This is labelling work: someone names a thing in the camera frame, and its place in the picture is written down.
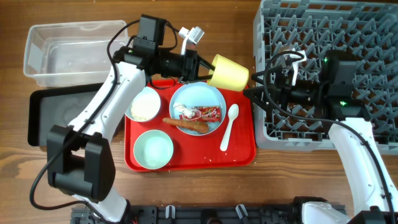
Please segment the light blue plate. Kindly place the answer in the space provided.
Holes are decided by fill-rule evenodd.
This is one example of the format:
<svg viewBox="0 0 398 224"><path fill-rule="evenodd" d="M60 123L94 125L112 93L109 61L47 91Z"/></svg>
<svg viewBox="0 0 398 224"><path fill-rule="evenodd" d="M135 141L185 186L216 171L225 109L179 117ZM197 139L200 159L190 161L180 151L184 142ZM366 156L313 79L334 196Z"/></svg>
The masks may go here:
<svg viewBox="0 0 398 224"><path fill-rule="evenodd" d="M172 95L169 103L169 114L171 118L179 119L180 113L173 107L175 103L183 104L187 108L192 108L196 106L218 106L221 110L221 115L220 115L221 121L215 123L208 123L210 130L207 134L210 134L214 132L216 129L218 129L226 117L227 109L226 109L226 102L224 100L224 96L217 88L213 86L208 86L204 82L182 85ZM181 130L183 133L191 136L205 135L205 134L199 134L195 131L191 131L185 128L178 127L178 129Z"/></svg>

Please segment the white plastic spoon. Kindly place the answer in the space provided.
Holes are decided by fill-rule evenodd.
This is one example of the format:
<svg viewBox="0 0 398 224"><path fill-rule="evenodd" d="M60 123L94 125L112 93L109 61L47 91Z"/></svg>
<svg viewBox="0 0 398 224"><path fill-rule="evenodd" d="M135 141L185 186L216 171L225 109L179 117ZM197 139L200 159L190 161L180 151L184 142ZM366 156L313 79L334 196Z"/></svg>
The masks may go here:
<svg viewBox="0 0 398 224"><path fill-rule="evenodd" d="M237 104L231 105L231 107L228 110L228 119L229 119L228 124L220 144L220 150L223 152L225 152L228 148L233 122L238 117L238 115L239 115L239 106Z"/></svg>

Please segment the blue bowl with rice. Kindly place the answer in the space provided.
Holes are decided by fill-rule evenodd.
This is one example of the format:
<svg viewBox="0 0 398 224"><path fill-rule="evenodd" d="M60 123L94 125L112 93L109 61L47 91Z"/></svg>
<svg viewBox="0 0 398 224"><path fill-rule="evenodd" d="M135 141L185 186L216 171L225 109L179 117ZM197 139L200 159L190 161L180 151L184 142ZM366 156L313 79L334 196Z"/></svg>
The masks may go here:
<svg viewBox="0 0 398 224"><path fill-rule="evenodd" d="M151 87L145 87L128 106L125 116L132 121L148 122L154 119L161 108L159 94Z"/></svg>

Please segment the white tissue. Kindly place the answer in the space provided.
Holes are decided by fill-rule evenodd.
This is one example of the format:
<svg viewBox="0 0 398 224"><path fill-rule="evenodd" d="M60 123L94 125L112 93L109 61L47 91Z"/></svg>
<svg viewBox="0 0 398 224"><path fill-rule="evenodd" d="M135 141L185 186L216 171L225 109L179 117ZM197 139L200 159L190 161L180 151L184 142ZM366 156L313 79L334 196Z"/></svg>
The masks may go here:
<svg viewBox="0 0 398 224"><path fill-rule="evenodd" d="M182 114L188 118L191 118L195 115L195 112L192 109L187 108L182 103L174 103L173 108L176 109L180 114Z"/></svg>

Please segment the light green bowl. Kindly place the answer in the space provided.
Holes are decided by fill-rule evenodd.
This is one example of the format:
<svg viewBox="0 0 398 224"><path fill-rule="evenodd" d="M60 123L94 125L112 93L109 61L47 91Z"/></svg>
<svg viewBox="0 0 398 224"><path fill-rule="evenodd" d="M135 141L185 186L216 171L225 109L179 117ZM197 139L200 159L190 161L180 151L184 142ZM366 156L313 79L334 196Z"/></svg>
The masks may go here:
<svg viewBox="0 0 398 224"><path fill-rule="evenodd" d="M142 133L137 138L133 154L141 167L156 170L170 162L174 154L174 144L168 134L153 129Z"/></svg>

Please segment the red snack wrapper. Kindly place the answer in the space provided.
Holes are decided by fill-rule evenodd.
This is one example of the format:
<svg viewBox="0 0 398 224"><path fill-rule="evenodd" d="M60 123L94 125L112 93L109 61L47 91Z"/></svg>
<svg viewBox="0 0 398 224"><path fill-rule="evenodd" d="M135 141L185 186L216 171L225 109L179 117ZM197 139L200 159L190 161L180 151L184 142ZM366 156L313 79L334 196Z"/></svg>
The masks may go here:
<svg viewBox="0 0 398 224"><path fill-rule="evenodd" d="M221 108L219 106L195 106L180 112L179 118L187 121L217 123L222 120Z"/></svg>

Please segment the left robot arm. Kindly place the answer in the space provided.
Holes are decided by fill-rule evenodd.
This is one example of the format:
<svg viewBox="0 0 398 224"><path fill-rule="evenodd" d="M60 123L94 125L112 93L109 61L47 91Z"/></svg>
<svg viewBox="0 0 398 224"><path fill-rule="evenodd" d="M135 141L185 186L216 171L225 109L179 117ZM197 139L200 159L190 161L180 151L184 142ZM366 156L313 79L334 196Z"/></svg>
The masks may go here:
<svg viewBox="0 0 398 224"><path fill-rule="evenodd" d="M183 55L164 48L170 22L142 15L139 31L127 45L108 54L111 70L88 106L68 126L54 125L47 136L47 163L37 178L46 174L49 186L75 197L104 223L132 223L131 204L113 187L116 169L110 150L114 132L133 99L152 75L198 82L200 66L215 66L194 50Z"/></svg>

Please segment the yellow plastic cup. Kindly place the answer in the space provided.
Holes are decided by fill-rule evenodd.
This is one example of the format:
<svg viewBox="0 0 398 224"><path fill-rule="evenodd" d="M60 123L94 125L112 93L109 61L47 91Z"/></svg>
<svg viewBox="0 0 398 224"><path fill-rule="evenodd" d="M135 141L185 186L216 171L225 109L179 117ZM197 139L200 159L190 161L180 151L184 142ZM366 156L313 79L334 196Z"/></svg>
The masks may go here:
<svg viewBox="0 0 398 224"><path fill-rule="evenodd" d="M249 80L249 70L244 66L217 54L212 63L215 69L209 71L209 86L231 91L243 91Z"/></svg>

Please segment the orange carrot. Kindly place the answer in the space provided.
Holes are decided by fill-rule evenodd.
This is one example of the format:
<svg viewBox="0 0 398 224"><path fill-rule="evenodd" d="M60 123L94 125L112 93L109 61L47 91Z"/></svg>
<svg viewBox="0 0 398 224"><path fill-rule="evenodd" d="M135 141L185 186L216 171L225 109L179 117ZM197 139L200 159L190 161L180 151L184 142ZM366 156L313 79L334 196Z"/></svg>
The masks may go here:
<svg viewBox="0 0 398 224"><path fill-rule="evenodd" d="M163 118L162 121L172 126L189 129L199 134L206 134L210 128L205 122L201 121L187 121L183 119Z"/></svg>

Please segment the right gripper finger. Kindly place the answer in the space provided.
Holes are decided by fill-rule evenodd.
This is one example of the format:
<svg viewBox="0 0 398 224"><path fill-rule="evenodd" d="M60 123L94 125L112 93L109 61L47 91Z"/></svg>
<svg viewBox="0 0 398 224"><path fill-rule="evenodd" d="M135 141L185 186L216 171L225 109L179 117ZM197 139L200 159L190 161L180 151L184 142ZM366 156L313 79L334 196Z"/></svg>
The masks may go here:
<svg viewBox="0 0 398 224"><path fill-rule="evenodd" d="M243 95L264 111L270 111L274 108L270 103L270 96L265 93L263 86L247 88L243 91Z"/></svg>
<svg viewBox="0 0 398 224"><path fill-rule="evenodd" d="M255 81L256 83L262 86L273 85L273 73L272 72L257 72L251 75L251 80Z"/></svg>

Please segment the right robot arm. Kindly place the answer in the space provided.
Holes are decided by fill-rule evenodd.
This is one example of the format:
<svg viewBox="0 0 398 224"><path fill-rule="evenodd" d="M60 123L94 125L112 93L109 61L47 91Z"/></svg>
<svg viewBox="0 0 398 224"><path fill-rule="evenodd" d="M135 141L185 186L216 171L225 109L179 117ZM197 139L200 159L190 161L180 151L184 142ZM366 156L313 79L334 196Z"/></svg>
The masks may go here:
<svg viewBox="0 0 398 224"><path fill-rule="evenodd" d="M295 197L290 220L295 223L397 223L397 188L376 146L371 116L354 99L356 57L329 50L322 58L319 81L298 80L302 51L275 54L263 71L253 73L258 87L244 96L267 111L277 110L298 122L321 123L345 169L354 217L335 210L319 197Z"/></svg>

